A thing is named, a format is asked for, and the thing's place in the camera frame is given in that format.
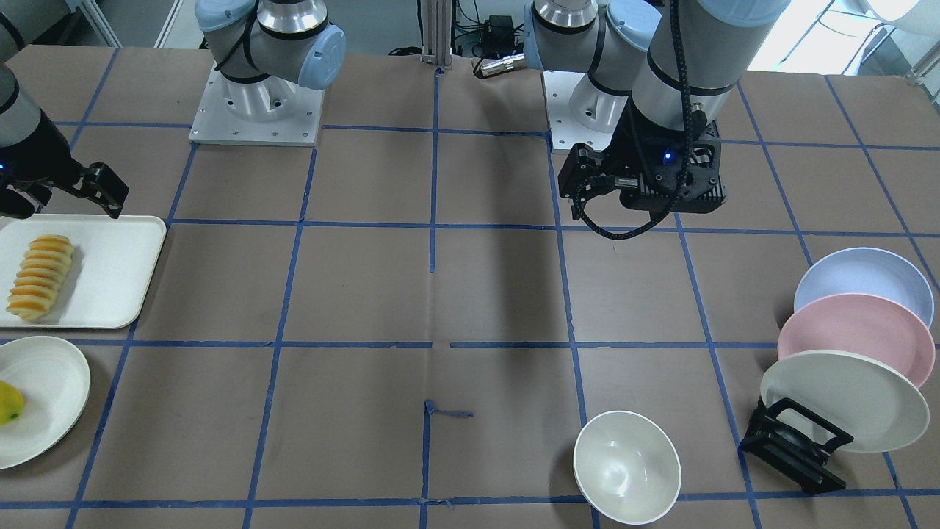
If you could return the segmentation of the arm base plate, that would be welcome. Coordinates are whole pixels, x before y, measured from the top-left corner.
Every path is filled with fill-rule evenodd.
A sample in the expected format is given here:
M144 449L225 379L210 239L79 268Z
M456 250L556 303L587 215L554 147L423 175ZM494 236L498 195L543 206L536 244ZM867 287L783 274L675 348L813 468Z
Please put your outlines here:
M289 146L318 143L324 90L275 77L235 83L212 67L189 140L201 145Z
M595 73L544 71L543 81L555 154L567 153L576 142L606 148L626 110L637 110L661 127L682 129L679 86L647 64Z

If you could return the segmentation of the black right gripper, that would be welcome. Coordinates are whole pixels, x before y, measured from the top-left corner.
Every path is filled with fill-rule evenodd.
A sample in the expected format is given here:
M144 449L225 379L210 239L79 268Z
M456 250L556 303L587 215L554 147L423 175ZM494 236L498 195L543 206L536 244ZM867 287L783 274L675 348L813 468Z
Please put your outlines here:
M42 187L37 196L44 205L51 197L49 187L67 191L94 202L112 220L121 216L130 194L128 185L107 164L81 165L74 160L66 138L44 111L23 140L2 147L2 164L3 217L25 220L36 212L18 188L36 191Z

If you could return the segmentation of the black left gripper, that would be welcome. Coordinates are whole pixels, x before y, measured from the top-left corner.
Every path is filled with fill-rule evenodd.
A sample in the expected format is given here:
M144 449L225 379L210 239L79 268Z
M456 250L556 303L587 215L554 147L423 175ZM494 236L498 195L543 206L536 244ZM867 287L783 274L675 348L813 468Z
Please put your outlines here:
M678 184L671 210L708 214L726 202L720 178L721 141L715 121L705 111L692 111L692 141L684 130L661 127L637 110L622 113L604 149L604 172L628 180L620 190L627 209L664 210Z

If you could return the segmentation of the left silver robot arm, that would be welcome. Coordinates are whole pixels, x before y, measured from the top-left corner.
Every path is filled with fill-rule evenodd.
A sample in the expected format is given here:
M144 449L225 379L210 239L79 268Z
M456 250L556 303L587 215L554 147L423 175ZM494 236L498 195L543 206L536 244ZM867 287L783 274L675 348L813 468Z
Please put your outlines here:
M611 140L575 142L560 195L581 220L585 204L617 192L627 209L712 213L726 202L717 127L787 1L530 1L530 69L585 75L595 100L612 99Z

